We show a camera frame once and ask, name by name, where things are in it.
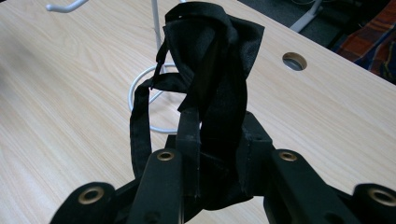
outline desk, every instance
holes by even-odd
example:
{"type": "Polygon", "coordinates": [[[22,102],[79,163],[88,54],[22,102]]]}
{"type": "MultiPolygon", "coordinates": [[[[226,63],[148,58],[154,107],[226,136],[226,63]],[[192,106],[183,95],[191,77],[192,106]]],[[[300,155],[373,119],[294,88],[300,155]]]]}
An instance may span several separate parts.
{"type": "MultiPolygon", "coordinates": [[[[396,189],[396,88],[237,1],[214,2],[266,27],[247,107],[275,147],[301,153],[347,193],[365,182],[396,189]],[[303,55],[306,69],[287,68],[286,52],[303,55]]],[[[71,14],[48,13],[47,3],[0,6],[1,223],[48,223],[81,185],[117,189],[134,178],[126,99],[155,59],[150,3],[97,0],[71,14]]],[[[161,18],[175,4],[159,1],[161,18]]],[[[163,94],[152,122],[176,125],[166,105],[178,100],[163,94]]],[[[152,135],[154,148],[164,141],[152,135]]],[[[266,222],[262,198],[191,221],[266,222]]]]}

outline plaid shirt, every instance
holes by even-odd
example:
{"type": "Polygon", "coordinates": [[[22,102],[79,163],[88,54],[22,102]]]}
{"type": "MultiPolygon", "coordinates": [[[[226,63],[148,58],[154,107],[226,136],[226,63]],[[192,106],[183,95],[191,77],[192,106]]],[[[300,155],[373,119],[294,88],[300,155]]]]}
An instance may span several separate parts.
{"type": "Polygon", "coordinates": [[[350,35],[336,53],[396,84],[396,0],[350,35]]]}

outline black fabric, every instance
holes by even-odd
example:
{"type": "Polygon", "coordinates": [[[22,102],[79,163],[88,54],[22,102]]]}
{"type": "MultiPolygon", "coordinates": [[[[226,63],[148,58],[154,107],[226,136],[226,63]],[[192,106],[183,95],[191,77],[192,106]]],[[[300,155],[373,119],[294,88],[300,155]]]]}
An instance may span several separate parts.
{"type": "MultiPolygon", "coordinates": [[[[191,141],[201,146],[189,152],[197,156],[184,164],[185,175],[198,183],[186,190],[195,192],[186,195],[192,196],[185,200],[188,220],[203,208],[220,209],[250,199],[240,188],[235,151],[248,101],[246,78],[264,28],[203,2],[179,4],[165,15],[165,22],[165,41],[156,61],[161,67],[169,50],[179,73],[159,75],[157,69],[136,89],[130,125],[132,164],[135,177],[140,177],[151,153],[149,89],[187,93],[178,111],[198,111],[196,125],[202,124],[200,137],[191,141]]],[[[177,138],[176,146],[182,146],[177,138]]],[[[177,150],[183,154],[183,148],[177,150]]]]}

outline dark floor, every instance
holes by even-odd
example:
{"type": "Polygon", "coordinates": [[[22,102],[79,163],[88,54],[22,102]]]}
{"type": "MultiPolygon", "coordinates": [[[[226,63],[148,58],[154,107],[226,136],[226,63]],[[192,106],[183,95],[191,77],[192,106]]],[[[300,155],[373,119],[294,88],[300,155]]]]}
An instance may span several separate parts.
{"type": "MultiPolygon", "coordinates": [[[[239,0],[260,13],[290,27],[302,17],[310,5],[297,5],[291,0],[239,0]]],[[[301,32],[301,35],[327,48],[344,28],[349,19],[355,15],[357,7],[348,1],[323,1],[323,10],[301,32]]]]}

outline wooden table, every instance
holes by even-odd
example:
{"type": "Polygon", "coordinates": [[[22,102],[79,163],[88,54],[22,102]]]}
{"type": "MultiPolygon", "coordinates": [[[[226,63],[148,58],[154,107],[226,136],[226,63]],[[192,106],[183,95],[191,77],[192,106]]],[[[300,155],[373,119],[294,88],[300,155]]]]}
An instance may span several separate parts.
{"type": "MultiPolygon", "coordinates": [[[[301,153],[345,192],[366,182],[396,189],[396,88],[237,1],[214,2],[266,27],[248,110],[275,146],[301,153]],[[287,52],[302,55],[305,70],[287,68],[287,52]]],[[[0,223],[48,223],[81,185],[117,189],[134,178],[126,99],[155,59],[150,2],[96,0],[70,14],[47,3],[0,5],[0,223]]],[[[160,1],[160,17],[176,3],[160,1]]],[[[152,122],[176,126],[179,103],[164,94],[152,122]]],[[[165,137],[154,133],[153,147],[165,137]]],[[[191,221],[266,222],[262,198],[191,221]]]]}

